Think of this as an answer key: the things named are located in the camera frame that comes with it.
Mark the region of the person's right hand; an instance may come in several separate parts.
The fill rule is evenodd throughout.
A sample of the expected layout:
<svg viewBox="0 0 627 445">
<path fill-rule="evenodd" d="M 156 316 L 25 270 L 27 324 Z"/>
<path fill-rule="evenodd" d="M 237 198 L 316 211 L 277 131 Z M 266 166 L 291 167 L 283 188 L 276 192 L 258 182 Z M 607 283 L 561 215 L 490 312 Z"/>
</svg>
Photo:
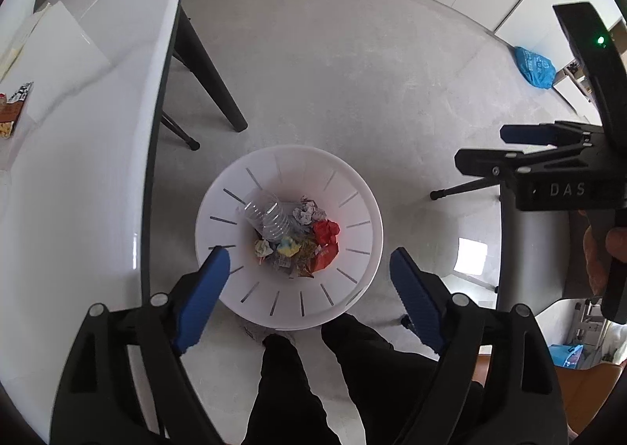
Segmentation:
<svg viewBox="0 0 627 445">
<path fill-rule="evenodd" d="M 595 297 L 600 297 L 607 287 L 609 276 L 600 260 L 600 248 L 594 238 L 591 225 L 588 225 L 585 230 L 582 247 L 591 291 Z M 627 261 L 627 228 L 612 228 L 607 233 L 605 252 L 621 262 Z"/>
</svg>

